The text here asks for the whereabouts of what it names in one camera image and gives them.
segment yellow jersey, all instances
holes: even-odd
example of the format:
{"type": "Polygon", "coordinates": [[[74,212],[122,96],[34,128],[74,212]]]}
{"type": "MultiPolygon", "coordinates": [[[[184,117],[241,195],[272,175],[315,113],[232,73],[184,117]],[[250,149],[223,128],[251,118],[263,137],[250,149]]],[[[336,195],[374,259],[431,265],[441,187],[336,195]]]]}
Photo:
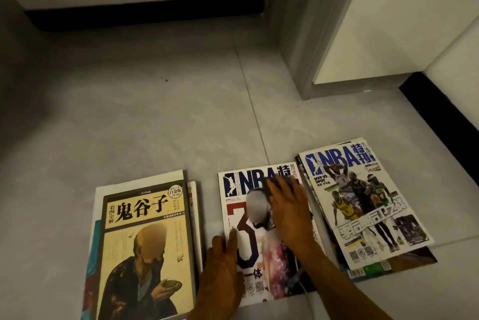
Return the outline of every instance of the yellow jersey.
{"type": "Polygon", "coordinates": [[[358,218],[353,206],[351,204],[347,204],[343,198],[341,198],[341,202],[339,204],[336,202],[336,200],[334,200],[333,205],[336,205],[336,208],[341,211],[346,219],[354,220],[358,218]]]}

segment floor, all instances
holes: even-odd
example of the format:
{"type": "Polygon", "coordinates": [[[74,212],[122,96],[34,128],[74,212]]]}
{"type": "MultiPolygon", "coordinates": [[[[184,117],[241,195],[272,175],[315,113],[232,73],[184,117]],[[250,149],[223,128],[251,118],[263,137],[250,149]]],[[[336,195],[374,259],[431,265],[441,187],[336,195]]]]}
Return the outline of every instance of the floor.
{"type": "MultiPolygon", "coordinates": [[[[399,90],[303,102],[257,17],[51,39],[2,97],[4,319],[80,316],[95,187],[185,169],[201,184],[210,241],[223,228],[218,172],[359,136],[436,240],[439,262],[358,287],[395,319],[476,318],[479,188],[399,90]]],[[[235,315],[262,318],[328,317],[316,294],[235,315]]]]}

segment yellow book cover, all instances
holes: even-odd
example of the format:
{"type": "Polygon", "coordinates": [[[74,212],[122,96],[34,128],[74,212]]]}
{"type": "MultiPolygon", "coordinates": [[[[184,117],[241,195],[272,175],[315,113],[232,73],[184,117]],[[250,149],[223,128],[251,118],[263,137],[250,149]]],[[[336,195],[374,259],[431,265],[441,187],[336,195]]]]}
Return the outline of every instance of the yellow book cover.
{"type": "Polygon", "coordinates": [[[185,181],[104,197],[99,320],[183,319],[195,303],[185,181]]]}

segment large red number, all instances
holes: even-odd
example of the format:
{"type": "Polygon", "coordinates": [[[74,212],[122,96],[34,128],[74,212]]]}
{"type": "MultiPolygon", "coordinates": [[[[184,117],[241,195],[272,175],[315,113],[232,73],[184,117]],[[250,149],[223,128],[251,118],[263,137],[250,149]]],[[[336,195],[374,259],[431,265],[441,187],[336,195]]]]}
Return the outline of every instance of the large red number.
{"type": "Polygon", "coordinates": [[[241,267],[242,269],[247,269],[254,267],[254,264],[258,260],[258,257],[260,256],[260,253],[258,251],[258,243],[256,242],[256,235],[254,234],[254,229],[251,228],[246,222],[248,220],[248,215],[246,214],[246,202],[240,202],[240,203],[230,203],[226,205],[226,210],[228,212],[228,215],[233,215],[234,209],[244,209],[244,214],[241,217],[241,220],[239,221],[238,225],[236,226],[237,230],[243,230],[246,233],[248,233],[249,237],[249,245],[251,247],[251,256],[247,259],[244,260],[240,255],[240,251],[238,250],[238,266],[241,267]]]}

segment hand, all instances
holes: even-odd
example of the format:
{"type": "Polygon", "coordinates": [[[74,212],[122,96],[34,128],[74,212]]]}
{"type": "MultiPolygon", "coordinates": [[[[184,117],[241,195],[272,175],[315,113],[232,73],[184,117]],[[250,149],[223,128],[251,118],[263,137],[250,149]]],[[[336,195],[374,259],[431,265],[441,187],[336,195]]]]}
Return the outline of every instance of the hand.
{"type": "Polygon", "coordinates": [[[168,279],[161,281],[151,292],[151,297],[155,301],[161,301],[164,299],[169,299],[175,292],[177,292],[181,286],[181,282],[177,282],[173,287],[165,287],[165,282],[168,279]]]}
{"type": "Polygon", "coordinates": [[[238,234],[231,230],[226,250],[224,238],[216,236],[207,250],[207,263],[200,276],[196,306],[188,320],[229,320],[246,289],[243,272],[236,271],[238,234]]]}
{"type": "Polygon", "coordinates": [[[272,220],[283,242],[297,255],[299,251],[315,243],[308,196],[296,180],[291,180],[291,192],[282,177],[277,175],[276,179],[281,190],[271,180],[267,180],[272,194],[269,198],[272,220]]]}

